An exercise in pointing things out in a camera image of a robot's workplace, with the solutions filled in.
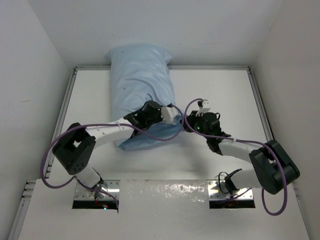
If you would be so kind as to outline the aluminium table frame rail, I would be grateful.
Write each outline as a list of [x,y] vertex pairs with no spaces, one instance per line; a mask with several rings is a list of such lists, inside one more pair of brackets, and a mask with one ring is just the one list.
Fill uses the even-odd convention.
[[[267,142],[270,127],[247,67],[171,67],[180,108],[196,98],[221,114],[222,129],[240,139]],[[308,238],[292,186],[278,216],[283,194],[253,190],[254,208],[211,209],[207,181],[220,172],[251,169],[243,160],[211,152],[196,134],[146,150],[123,151],[109,143],[90,163],[120,185],[119,210],[74,209],[76,182],[50,189],[33,183],[19,207],[13,231],[19,240],[304,240]]]

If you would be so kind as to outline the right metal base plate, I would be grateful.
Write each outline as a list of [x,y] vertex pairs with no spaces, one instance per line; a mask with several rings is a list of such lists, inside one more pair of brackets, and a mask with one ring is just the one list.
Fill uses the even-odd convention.
[[224,180],[221,180],[220,182],[217,179],[213,180],[207,180],[207,192],[208,197],[210,201],[253,201],[254,195],[251,188],[241,188],[240,190],[237,190],[230,193],[223,193],[219,185],[222,187],[224,185]]

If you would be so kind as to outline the light blue pillowcase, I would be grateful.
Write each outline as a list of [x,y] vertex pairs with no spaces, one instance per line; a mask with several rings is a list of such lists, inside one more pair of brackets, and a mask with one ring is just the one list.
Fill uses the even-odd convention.
[[111,121],[139,110],[147,101],[164,107],[175,104],[175,92],[168,63],[173,56],[154,44],[132,44],[112,48],[107,53],[111,62]]

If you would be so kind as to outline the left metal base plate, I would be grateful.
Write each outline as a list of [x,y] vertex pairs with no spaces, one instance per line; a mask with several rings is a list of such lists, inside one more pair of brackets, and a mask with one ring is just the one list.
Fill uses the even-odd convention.
[[[104,192],[108,192],[115,199],[119,199],[120,195],[120,181],[119,180],[104,180],[101,189]],[[112,201],[113,198],[105,193],[97,193],[91,192],[81,186],[79,183],[76,184],[75,192],[74,192],[74,200],[76,201]]]

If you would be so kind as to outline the metal base plate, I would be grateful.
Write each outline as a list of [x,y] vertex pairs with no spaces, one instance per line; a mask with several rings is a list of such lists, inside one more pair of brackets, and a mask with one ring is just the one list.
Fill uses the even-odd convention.
[[[108,192],[115,199],[119,199],[120,195],[120,181],[119,180],[104,180],[101,189],[104,192]],[[97,193],[91,192],[81,186],[79,183],[76,184],[75,192],[74,192],[74,200],[76,201],[112,201],[113,198],[105,193]]]
[[223,193],[219,185],[222,187],[224,185],[224,180],[221,180],[220,182],[217,179],[213,180],[207,180],[207,192],[208,197],[210,201],[253,201],[254,195],[251,188],[241,188],[240,190],[237,190],[230,193]]

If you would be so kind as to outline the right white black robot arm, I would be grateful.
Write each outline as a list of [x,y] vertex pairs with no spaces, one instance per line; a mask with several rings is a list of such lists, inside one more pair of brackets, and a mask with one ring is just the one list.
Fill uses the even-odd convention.
[[230,156],[252,164],[252,170],[241,168],[224,177],[219,189],[223,194],[234,194],[242,188],[260,188],[275,195],[300,177],[300,171],[279,142],[270,140],[259,144],[254,141],[233,140],[222,131],[219,113],[198,114],[192,111],[185,117],[186,132],[205,137],[208,148],[221,156]]

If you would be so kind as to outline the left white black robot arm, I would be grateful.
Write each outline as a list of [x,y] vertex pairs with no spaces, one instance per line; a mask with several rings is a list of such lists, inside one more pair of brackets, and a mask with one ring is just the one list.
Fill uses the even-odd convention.
[[164,120],[164,106],[147,101],[142,108],[102,126],[72,124],[52,148],[52,153],[67,173],[86,187],[96,190],[102,178],[89,164],[94,149],[114,141],[123,143]]

